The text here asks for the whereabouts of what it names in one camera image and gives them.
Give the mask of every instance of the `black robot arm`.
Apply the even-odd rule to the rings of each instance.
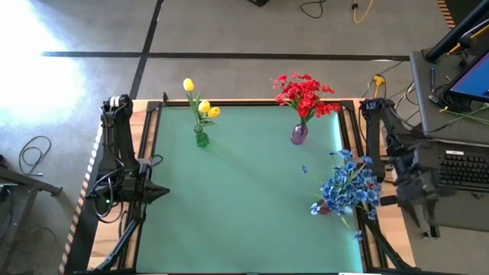
[[[101,222],[105,222],[103,218],[117,203],[130,202],[132,210],[128,227],[114,249],[102,264],[86,274],[110,270],[136,228],[144,222],[146,204],[170,191],[151,182],[151,164],[147,160],[134,157],[129,121],[132,108],[133,102],[128,95],[111,97],[100,108],[103,156],[96,182],[86,198],[94,202],[94,210]]]

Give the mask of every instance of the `metal stand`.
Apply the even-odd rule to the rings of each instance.
[[[63,187],[52,186],[49,183],[33,179],[4,167],[0,167],[0,179],[23,186],[37,186],[40,191],[51,193],[51,196],[59,196],[63,190]]]
[[[467,17],[460,22],[453,30],[448,32],[444,38],[438,42],[432,50],[430,50],[426,56],[426,61],[434,63],[444,53],[451,50],[458,43],[460,37],[462,37],[467,31],[469,31],[475,23],[477,23],[489,10],[489,0],[483,0]]]

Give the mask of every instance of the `power cord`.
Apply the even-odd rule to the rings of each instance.
[[[44,152],[37,146],[29,146],[31,143],[33,143],[34,141],[36,141],[37,139],[40,139],[40,138],[46,140],[48,143],[47,149]],[[44,160],[44,158],[46,157],[49,150],[51,150],[51,146],[52,146],[51,140],[46,136],[40,135],[40,136],[36,136],[36,137],[33,137],[32,139],[30,139],[22,147],[22,150],[18,155],[18,166],[20,167],[21,172],[27,176],[42,176],[43,175],[42,173],[33,174],[32,172],[34,171],[34,169],[36,169],[37,165],[39,165]],[[25,153],[27,153],[30,150],[36,150],[37,152],[39,152],[39,156],[37,157],[37,160],[35,160],[34,162],[31,162],[31,163],[29,163],[25,160]],[[29,171],[27,171],[27,172],[24,171],[24,167],[22,165],[22,162],[24,162],[25,165],[31,167],[29,169]]]
[[[382,81],[382,84],[384,85],[384,98],[387,97],[387,79],[385,78],[385,76],[383,76],[384,73],[392,70],[393,68],[399,66],[400,64],[402,64],[404,61],[400,61],[396,64],[394,64],[393,66],[390,66],[388,68],[386,68],[385,70],[383,70],[382,72],[380,73],[376,73],[374,74],[374,76],[372,77],[371,81],[367,84],[367,90],[364,92],[364,94],[361,96],[362,98],[364,98],[368,92],[370,91],[370,85],[373,83],[373,82],[376,82],[376,83],[380,83],[379,81]]]
[[[7,235],[8,233],[8,230],[10,229],[10,227],[12,226],[12,216],[13,216],[13,213],[12,213],[12,206],[13,206],[13,202],[14,202],[14,197],[12,196],[12,193],[10,191],[10,189],[7,189],[7,194],[9,196],[9,199],[10,199],[10,206],[8,208],[8,212],[4,215],[2,221],[5,221],[5,216],[8,215],[8,224],[7,224],[7,228],[5,229],[5,231],[2,233],[2,236],[0,237],[0,244],[3,242],[3,239],[5,238],[5,236]]]
[[[318,1],[312,1],[312,2],[306,2],[301,4],[300,10],[307,16],[314,18],[314,19],[320,19],[322,17],[322,13],[324,12],[324,8],[322,7],[322,3],[326,2],[326,0],[318,0]],[[321,8],[321,12],[319,13],[318,16],[311,15],[310,13],[304,11],[304,6],[305,5],[312,5],[312,4],[319,4],[319,7]]]
[[[368,15],[368,12],[370,11],[370,8],[372,7],[372,4],[374,4],[374,0],[370,0],[370,3],[368,4],[367,11],[365,11],[364,15],[360,18],[360,20],[357,20],[357,9],[358,9],[358,4],[357,0],[353,0],[353,5],[351,5],[351,9],[353,10],[353,21],[356,24],[360,24],[365,17]]]

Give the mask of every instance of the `flower bouquet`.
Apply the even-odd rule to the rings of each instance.
[[[345,164],[336,166],[335,155],[340,155]],[[372,175],[372,170],[368,169],[372,159],[363,156],[361,162],[354,162],[349,150],[340,150],[337,153],[330,153],[329,156],[333,157],[334,175],[326,181],[321,180],[323,181],[321,195],[318,195],[321,199],[311,205],[311,214],[335,211],[342,217],[347,209],[358,207],[360,203],[367,203],[371,206],[368,218],[375,220],[377,207],[380,205],[381,184],[377,182],[377,177]],[[307,173],[305,166],[302,168],[302,173]],[[356,231],[353,237],[361,240],[361,231]]]
[[[321,85],[310,75],[299,75],[298,72],[295,72],[290,76],[290,81],[287,81],[287,77],[288,75],[282,75],[274,80],[274,89],[280,88],[282,90],[275,100],[280,105],[288,105],[297,110],[300,123],[294,127],[290,140],[299,145],[306,140],[309,132],[307,122],[311,118],[314,116],[319,118],[322,115],[329,115],[331,112],[338,112],[341,110],[341,106],[340,104],[322,102],[320,96],[323,93],[334,94],[335,90],[329,86]]]
[[[204,127],[217,125],[212,119],[217,117],[221,110],[219,107],[211,108],[210,103],[206,100],[200,101],[200,93],[197,94],[196,99],[193,99],[192,91],[194,86],[191,79],[187,78],[183,81],[183,88],[189,92],[185,96],[189,100],[193,114],[196,116],[197,125],[193,128],[193,131],[196,132],[197,146],[206,147],[210,142],[209,136],[204,132]]]

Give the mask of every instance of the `black cable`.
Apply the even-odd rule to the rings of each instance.
[[[5,238],[5,236],[7,235],[8,233],[8,230],[10,229],[10,227],[12,226],[12,217],[13,217],[13,213],[12,213],[12,206],[13,206],[13,202],[14,202],[14,197],[12,196],[12,193],[10,192],[9,189],[7,189],[7,193],[8,193],[8,196],[10,197],[10,207],[8,209],[8,213],[6,213],[2,219],[2,221],[5,220],[5,216],[8,215],[8,225],[7,225],[7,229],[5,229],[5,231],[3,232],[2,236],[0,237],[0,243],[3,241],[3,238]]]
[[[121,215],[121,220],[119,221],[119,238],[122,237],[122,229],[123,229],[122,227],[124,226],[124,225],[122,225],[122,223],[124,221],[124,215],[126,215],[126,214],[128,214],[128,210],[123,211],[123,213]]]
[[[397,63],[396,65],[393,65],[393,66],[388,67],[387,69],[385,69],[385,70],[383,70],[382,72],[378,73],[378,75],[381,75],[381,74],[383,74],[383,73],[386,73],[387,71],[389,71],[389,70],[391,70],[391,69],[393,69],[393,68],[395,68],[395,67],[399,66],[399,65],[400,65],[400,64],[402,64],[403,62],[404,62],[404,61],[399,61],[399,63]]]
[[[367,143],[367,138],[365,138],[364,132],[361,130],[361,120],[360,120],[361,109],[358,108],[358,131],[360,131],[361,138]]]
[[[448,123],[445,123],[444,125],[442,125],[442,126],[440,126],[440,127],[436,128],[436,129],[433,129],[433,130],[429,130],[429,131],[427,131],[427,133],[432,134],[432,133],[435,133],[435,132],[437,132],[437,131],[441,131],[441,130],[443,130],[443,129],[447,128],[447,127],[448,127],[449,125],[451,125],[453,122],[454,122],[454,121],[452,121],[452,122],[448,122]]]
[[[154,158],[155,157],[159,157],[160,159],[157,161],[157,162],[154,162]],[[163,157],[159,154],[155,154],[152,158],[151,158],[151,168],[155,167],[156,165],[160,164],[163,162]]]
[[[406,121],[409,121],[415,114],[419,113],[419,110],[414,112],[412,115],[410,115],[408,118],[406,118]]]
[[[121,202],[121,211],[119,212],[119,215],[117,216],[117,218],[114,218],[114,219],[113,219],[113,220],[111,220],[111,221],[106,221],[106,220],[105,220],[105,219],[103,219],[103,218],[98,218],[98,219],[99,219],[99,221],[100,221],[100,222],[103,222],[103,223],[105,223],[105,224],[111,224],[111,223],[114,223],[114,222],[118,221],[118,220],[119,220],[119,219],[122,217],[122,213],[124,213],[124,211],[123,211],[123,210],[124,210],[124,203],[123,203],[123,202]]]
[[[43,138],[47,141],[47,143],[49,144],[47,146],[47,149],[45,152],[43,152],[39,147],[36,147],[36,146],[29,146],[29,144],[31,144],[32,142],[34,142],[35,140],[37,140],[38,138]],[[32,171],[34,171],[34,169],[36,169],[37,165],[39,165],[43,160],[44,158],[46,157],[47,153],[49,152],[49,150],[51,150],[51,140],[46,137],[46,136],[36,136],[36,137],[33,137],[32,139],[30,139],[23,147],[22,147],[22,150],[21,152],[19,153],[18,155],[18,166],[19,168],[21,169],[21,172],[24,174],[24,175],[28,175],[28,176],[41,176],[41,175],[37,175],[37,174],[32,174]],[[37,158],[36,161],[34,161],[33,163],[28,163],[26,160],[25,160],[25,153],[30,151],[30,150],[36,150],[37,152],[39,152],[39,157]],[[22,161],[24,161],[24,163],[28,166],[31,167],[31,169],[27,172],[24,171],[24,167],[22,166]]]
[[[394,96],[396,96],[396,95],[399,95],[399,94],[403,93],[404,91],[406,91],[407,89],[409,89],[409,88],[411,87],[411,85],[412,85],[412,84],[413,84],[413,82],[411,82],[411,83],[410,83],[410,84],[409,84],[409,85],[408,85],[406,88],[404,88],[404,89],[400,90],[399,92],[396,92],[395,94],[393,94],[393,95],[389,96],[389,99],[392,99]]]
[[[56,240],[56,234],[54,234],[54,232],[51,229],[49,229],[47,227],[44,227],[44,226],[40,226],[38,228],[35,228],[35,229],[31,230],[24,237],[22,237],[22,239],[18,243],[21,244],[22,242],[24,242],[25,240],[27,240],[30,236],[32,236],[35,232],[40,231],[41,229],[49,232],[51,234],[51,236],[53,236],[53,241],[51,242],[51,247],[53,247],[54,244],[57,242],[57,240]],[[25,251],[25,250],[21,250],[21,249],[16,249],[16,251],[17,252],[20,252],[22,254],[34,254],[34,253],[36,253],[35,250]]]
[[[314,18],[314,19],[320,19],[322,17],[322,13],[324,12],[324,8],[322,7],[322,3],[326,2],[326,0],[318,0],[318,1],[311,1],[311,2],[306,2],[306,3],[303,3],[301,6],[300,6],[300,10],[307,16],[311,17],[311,18]],[[304,11],[304,8],[303,6],[305,5],[311,5],[311,4],[319,4],[319,7],[321,8],[321,12],[319,13],[319,16],[314,16],[314,15],[311,15],[309,13],[307,13],[306,11]]]

